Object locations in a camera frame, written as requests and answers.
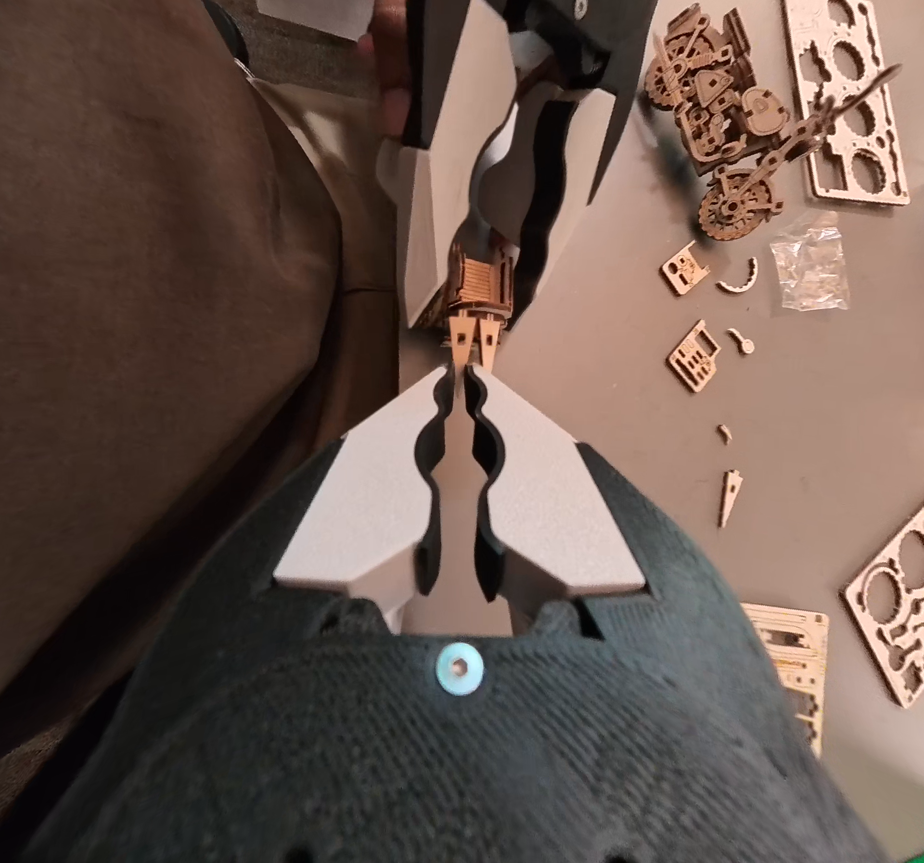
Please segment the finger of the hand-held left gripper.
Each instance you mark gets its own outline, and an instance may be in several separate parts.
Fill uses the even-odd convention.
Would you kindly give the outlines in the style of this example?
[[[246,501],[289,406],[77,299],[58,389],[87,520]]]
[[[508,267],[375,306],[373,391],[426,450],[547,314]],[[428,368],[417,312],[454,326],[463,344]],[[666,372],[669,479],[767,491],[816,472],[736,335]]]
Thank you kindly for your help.
[[[490,2],[470,0],[430,146],[384,142],[376,166],[397,215],[403,324],[420,326],[447,281],[449,252],[471,208],[471,181],[505,125],[516,90],[507,26]]]
[[[498,163],[498,233],[518,247],[508,331],[551,277],[591,200],[615,109],[604,90],[536,85],[517,103]]]

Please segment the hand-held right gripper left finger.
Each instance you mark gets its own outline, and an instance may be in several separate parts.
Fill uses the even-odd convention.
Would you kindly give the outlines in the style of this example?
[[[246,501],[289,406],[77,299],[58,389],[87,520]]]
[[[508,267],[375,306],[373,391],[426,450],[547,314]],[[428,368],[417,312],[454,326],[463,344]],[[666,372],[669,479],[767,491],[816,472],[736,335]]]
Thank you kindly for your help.
[[[442,365],[347,432],[273,571],[280,586],[374,603],[393,634],[440,572],[440,490],[453,408]]]

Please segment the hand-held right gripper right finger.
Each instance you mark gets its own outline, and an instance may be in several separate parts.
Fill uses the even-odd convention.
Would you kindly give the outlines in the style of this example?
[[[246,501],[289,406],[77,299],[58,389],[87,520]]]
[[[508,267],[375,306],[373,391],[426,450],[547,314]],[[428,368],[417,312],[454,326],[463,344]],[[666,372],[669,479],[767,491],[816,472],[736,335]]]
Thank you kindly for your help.
[[[547,603],[634,594],[646,580],[597,482],[591,448],[479,365],[464,373],[479,492],[475,567],[512,626]]]

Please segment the wooden gear assembly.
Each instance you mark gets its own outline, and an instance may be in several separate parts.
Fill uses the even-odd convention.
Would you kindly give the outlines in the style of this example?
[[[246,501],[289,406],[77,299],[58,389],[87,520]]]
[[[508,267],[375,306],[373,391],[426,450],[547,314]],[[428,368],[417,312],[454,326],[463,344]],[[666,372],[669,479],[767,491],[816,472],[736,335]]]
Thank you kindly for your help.
[[[493,229],[489,232],[487,259],[469,256],[459,242],[452,245],[447,279],[422,313],[419,326],[438,330],[443,335],[443,346],[451,350],[447,319],[453,315],[476,319],[468,364],[476,351],[480,366],[491,372],[502,335],[513,316],[517,255],[517,247]]]

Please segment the grey desk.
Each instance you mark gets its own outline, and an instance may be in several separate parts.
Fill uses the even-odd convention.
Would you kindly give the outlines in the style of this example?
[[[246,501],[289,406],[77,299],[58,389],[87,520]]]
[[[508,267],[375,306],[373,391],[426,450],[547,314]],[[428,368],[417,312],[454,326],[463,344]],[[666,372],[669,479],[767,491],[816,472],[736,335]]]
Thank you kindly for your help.
[[[703,182],[673,120],[638,100],[596,200],[494,372],[604,455],[710,556],[739,600],[830,618],[822,760],[888,854],[922,852],[922,702],[900,708],[840,598],[922,506],[922,0],[870,0],[910,186],[903,207],[812,199],[807,162],[775,176],[784,213],[733,244],[704,242],[710,276],[674,296],[661,263],[693,237]],[[737,7],[757,79],[793,108],[780,0],[660,0],[654,29],[692,2]],[[839,215],[848,310],[781,306],[770,239],[811,211]],[[757,257],[756,284],[741,284]],[[703,319],[721,344],[693,395],[665,358]],[[726,333],[755,344],[743,356]],[[716,431],[733,434],[725,445]],[[743,485],[717,527],[722,474]]]

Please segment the person's left hand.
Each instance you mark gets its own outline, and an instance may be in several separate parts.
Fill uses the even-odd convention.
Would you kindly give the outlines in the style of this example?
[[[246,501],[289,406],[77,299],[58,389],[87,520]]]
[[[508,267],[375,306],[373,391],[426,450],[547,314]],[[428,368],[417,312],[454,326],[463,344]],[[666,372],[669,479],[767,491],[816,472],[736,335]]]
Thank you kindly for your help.
[[[375,72],[382,130],[400,140],[411,99],[407,0],[373,0],[371,21],[357,48]]]

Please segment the person's beige trousers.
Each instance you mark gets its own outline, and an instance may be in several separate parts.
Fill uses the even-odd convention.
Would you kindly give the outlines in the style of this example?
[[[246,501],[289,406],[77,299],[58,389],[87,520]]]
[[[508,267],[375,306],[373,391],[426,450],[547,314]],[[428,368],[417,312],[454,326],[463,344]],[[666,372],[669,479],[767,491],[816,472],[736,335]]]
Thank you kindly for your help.
[[[396,208],[376,175],[383,135],[374,101],[257,77],[249,83],[307,154],[333,201],[346,290],[396,296]]]

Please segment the wooden motorcycle model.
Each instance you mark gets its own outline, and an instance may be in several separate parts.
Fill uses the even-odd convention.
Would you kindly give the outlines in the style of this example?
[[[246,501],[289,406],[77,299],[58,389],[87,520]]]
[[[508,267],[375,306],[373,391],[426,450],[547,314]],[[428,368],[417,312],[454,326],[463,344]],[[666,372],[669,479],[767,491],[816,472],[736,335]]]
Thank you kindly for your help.
[[[794,120],[780,97],[757,84],[751,45],[737,9],[722,29],[694,2],[654,36],[655,55],[644,75],[651,104],[673,114],[698,176],[710,172],[699,203],[699,227],[714,241],[753,233],[783,211],[773,176],[821,149],[836,121],[867,102],[899,75],[891,64],[838,104],[824,96],[806,118]]]

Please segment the wooden panel piece rounded notch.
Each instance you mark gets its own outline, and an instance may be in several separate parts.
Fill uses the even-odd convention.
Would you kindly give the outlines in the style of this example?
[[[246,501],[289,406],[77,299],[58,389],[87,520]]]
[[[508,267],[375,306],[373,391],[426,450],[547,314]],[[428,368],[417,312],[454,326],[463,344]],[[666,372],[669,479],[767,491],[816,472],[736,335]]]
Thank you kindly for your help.
[[[687,295],[696,285],[710,275],[710,265],[700,261],[695,252],[696,239],[690,240],[660,266],[660,273],[673,295]]]

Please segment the wooden toothed arc piece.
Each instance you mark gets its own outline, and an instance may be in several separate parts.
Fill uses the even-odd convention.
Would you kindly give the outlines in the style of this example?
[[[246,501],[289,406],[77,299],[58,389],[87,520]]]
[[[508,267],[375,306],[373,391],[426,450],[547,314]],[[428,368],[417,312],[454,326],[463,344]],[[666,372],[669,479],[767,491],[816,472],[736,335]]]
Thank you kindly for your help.
[[[747,261],[747,277],[743,283],[733,284],[720,280],[715,285],[724,294],[742,295],[748,292],[756,284],[758,272],[759,264],[757,257],[752,256]]]

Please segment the punched wooden sheet round holes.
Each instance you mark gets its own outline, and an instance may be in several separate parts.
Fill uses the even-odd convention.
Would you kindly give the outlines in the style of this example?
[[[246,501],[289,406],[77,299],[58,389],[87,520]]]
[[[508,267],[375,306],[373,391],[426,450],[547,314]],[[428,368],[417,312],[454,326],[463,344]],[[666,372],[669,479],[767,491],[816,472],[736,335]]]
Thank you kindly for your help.
[[[807,117],[833,97],[842,107],[886,68],[870,0],[781,0],[794,102]],[[817,199],[889,207],[910,202],[891,90],[883,85],[834,121],[807,157]]]

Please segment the clear plastic bag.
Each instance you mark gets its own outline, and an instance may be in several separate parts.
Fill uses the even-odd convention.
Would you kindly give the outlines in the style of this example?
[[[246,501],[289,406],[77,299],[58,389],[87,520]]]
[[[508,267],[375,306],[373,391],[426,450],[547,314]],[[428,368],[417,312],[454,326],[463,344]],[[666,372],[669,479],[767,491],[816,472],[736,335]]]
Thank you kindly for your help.
[[[770,239],[783,309],[849,309],[851,296],[839,221],[834,210],[811,211]]]

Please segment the pale uncut wooden sheet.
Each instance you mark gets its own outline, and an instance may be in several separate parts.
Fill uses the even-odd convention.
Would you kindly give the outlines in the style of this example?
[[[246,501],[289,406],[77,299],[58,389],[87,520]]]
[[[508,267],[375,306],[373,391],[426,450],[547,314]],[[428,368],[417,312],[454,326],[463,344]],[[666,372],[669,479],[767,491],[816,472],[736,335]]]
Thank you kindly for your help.
[[[829,616],[756,603],[741,607],[770,656],[809,747],[820,758]]]

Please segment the person's brown shirt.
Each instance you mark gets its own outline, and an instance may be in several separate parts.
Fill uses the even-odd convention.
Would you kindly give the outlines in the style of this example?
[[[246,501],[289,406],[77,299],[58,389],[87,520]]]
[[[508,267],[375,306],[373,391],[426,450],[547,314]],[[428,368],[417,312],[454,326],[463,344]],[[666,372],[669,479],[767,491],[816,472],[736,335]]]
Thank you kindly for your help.
[[[202,0],[2,0],[2,756],[397,390],[397,296],[346,290],[252,71]]]

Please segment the punched wooden sheet large cutouts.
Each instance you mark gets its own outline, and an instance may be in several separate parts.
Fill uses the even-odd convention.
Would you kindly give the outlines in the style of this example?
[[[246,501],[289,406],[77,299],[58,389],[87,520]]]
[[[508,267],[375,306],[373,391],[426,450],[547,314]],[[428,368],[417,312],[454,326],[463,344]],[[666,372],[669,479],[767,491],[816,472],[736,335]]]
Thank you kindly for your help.
[[[903,551],[922,542],[918,509],[876,551],[841,591],[866,648],[895,703],[911,708],[923,692],[923,580]]]

